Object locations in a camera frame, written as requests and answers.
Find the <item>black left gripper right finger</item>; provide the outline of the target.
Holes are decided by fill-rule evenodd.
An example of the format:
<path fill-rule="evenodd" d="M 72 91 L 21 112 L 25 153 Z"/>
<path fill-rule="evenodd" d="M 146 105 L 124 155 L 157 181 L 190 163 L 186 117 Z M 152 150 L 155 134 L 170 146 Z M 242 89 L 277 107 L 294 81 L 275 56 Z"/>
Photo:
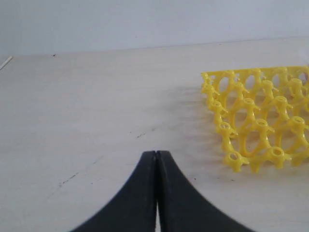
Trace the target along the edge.
<path fill-rule="evenodd" d="M 162 232 L 250 232 L 205 199 L 169 151 L 157 151 L 157 202 Z"/>

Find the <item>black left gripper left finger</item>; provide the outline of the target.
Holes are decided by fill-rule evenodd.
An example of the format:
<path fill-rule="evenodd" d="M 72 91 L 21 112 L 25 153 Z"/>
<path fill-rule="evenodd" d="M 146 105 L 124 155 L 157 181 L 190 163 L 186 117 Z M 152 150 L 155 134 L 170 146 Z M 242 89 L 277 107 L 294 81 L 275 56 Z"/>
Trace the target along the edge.
<path fill-rule="evenodd" d="M 143 152 L 118 193 L 74 232 L 154 232 L 156 152 Z"/>

